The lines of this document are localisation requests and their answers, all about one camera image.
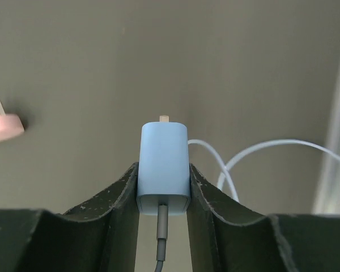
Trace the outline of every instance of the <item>round pink object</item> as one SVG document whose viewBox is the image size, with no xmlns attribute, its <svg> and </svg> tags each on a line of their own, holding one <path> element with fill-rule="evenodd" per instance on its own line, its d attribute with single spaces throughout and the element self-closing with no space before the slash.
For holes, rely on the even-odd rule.
<svg viewBox="0 0 340 272">
<path fill-rule="evenodd" d="M 19 136 L 23 132 L 23 124 L 17 115 L 6 114 L 0 116 L 0 141 Z"/>
</svg>

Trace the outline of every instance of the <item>pink plug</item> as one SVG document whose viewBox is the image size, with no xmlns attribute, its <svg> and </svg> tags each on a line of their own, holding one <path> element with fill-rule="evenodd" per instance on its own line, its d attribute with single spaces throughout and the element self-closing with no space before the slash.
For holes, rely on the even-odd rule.
<svg viewBox="0 0 340 272">
<path fill-rule="evenodd" d="M 0 102 L 0 142 L 19 136 L 24 132 L 24 127 L 15 114 L 5 114 Z"/>
</svg>

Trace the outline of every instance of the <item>white cable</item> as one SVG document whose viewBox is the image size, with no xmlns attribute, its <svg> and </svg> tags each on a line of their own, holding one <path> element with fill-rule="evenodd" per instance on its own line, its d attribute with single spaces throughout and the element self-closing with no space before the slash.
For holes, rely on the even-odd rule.
<svg viewBox="0 0 340 272">
<path fill-rule="evenodd" d="M 340 162 L 340 156 L 339 155 L 337 155 L 334 152 L 332 152 L 331 150 L 328 150 L 327 148 L 324 148 L 324 147 L 319 146 L 317 144 L 306 142 L 306 141 L 301 141 L 301 140 L 296 140 L 296 139 L 279 139 L 279 140 L 272 140 L 272 141 L 258 143 L 258 144 L 255 144 L 253 146 L 250 146 L 250 147 L 240 151 L 230 161 L 228 161 L 228 163 L 226 164 L 226 172 L 228 173 L 228 171 L 230 171 L 232 169 L 232 167 L 236 163 L 238 163 L 242 158 L 244 158 L 245 156 L 247 156 L 247 155 L 249 155 L 249 154 L 251 154 L 251 153 L 253 153 L 255 151 L 258 151 L 258 150 L 263 149 L 265 147 L 280 146 L 280 145 L 305 145 L 305 146 L 311 146 L 311 147 L 319 149 L 319 150 L 321 150 L 321 151 L 323 151 L 325 153 L 328 153 L 330 156 L 332 156 L 333 158 L 335 158 L 337 161 Z M 220 175 L 218 177 L 218 183 L 216 185 L 220 190 L 223 189 L 224 179 L 227 178 L 227 180 L 228 180 L 227 175 L 224 175 L 223 173 L 220 173 Z"/>
<path fill-rule="evenodd" d="M 197 144 L 197 145 L 201 145 L 203 147 L 205 147 L 206 149 L 209 150 L 210 153 L 213 154 L 213 156 L 215 157 L 216 161 L 218 162 L 221 170 L 222 170 L 222 174 L 223 174 L 223 177 L 225 177 L 228 181 L 228 185 L 229 185 L 229 188 L 231 190 L 231 194 L 232 194 L 232 198 L 239 202 L 239 199 L 238 199 L 238 194 L 237 194 L 237 191 L 236 191 L 236 188 L 234 186 L 234 183 L 232 181 L 232 178 L 231 178 L 231 175 L 229 174 L 228 170 L 226 169 L 226 166 L 224 165 L 224 161 L 222 160 L 222 158 L 220 157 L 220 155 L 217 153 L 217 151 L 213 148 L 213 146 L 211 146 L 210 144 L 208 144 L 207 142 L 205 141 L 202 141 L 202 140 L 188 140 L 188 144 Z"/>
</svg>

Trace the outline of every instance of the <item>light blue charger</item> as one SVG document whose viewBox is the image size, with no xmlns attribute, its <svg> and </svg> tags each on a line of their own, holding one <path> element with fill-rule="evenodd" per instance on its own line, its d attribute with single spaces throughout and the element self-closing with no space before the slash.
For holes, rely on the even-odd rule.
<svg viewBox="0 0 340 272">
<path fill-rule="evenodd" d="M 188 130 L 175 122 L 150 122 L 142 127 L 137 205 L 140 213 L 183 214 L 190 204 Z"/>
</svg>

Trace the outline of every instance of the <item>black cable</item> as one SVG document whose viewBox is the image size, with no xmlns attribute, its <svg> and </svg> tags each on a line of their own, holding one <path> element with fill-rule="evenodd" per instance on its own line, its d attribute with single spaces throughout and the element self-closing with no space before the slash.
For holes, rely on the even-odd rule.
<svg viewBox="0 0 340 272">
<path fill-rule="evenodd" d="M 158 248 L 156 253 L 155 272 L 161 272 L 163 269 L 165 255 L 166 255 L 166 240 L 168 238 L 168 218 L 169 208 L 166 205 L 159 205 L 158 209 Z"/>
</svg>

